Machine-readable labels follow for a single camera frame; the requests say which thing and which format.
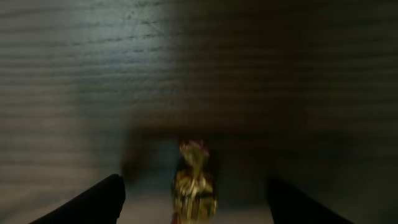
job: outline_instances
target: gold foil wrapper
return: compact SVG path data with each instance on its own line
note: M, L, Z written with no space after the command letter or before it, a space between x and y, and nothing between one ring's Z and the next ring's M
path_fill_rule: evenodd
M203 141L180 143L180 160L172 184L175 218L173 223L209 220L216 213L214 175L208 168L210 154Z

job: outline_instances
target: dark wood grain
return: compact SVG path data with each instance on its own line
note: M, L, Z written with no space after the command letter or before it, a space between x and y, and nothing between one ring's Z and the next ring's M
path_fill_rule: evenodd
M355 223L396 223L397 10L0 1L0 222L32 221L121 173L137 139L151 159L120 223L168 222L175 140L200 136L223 157L214 222L271 222L273 172Z

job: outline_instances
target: wooden table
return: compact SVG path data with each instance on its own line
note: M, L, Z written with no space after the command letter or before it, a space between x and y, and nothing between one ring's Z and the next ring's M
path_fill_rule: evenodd
M0 1L0 222L34 220L142 151L119 223L168 222L176 139L200 136L222 155L214 223L272 222L270 173L355 223L397 223L397 10Z

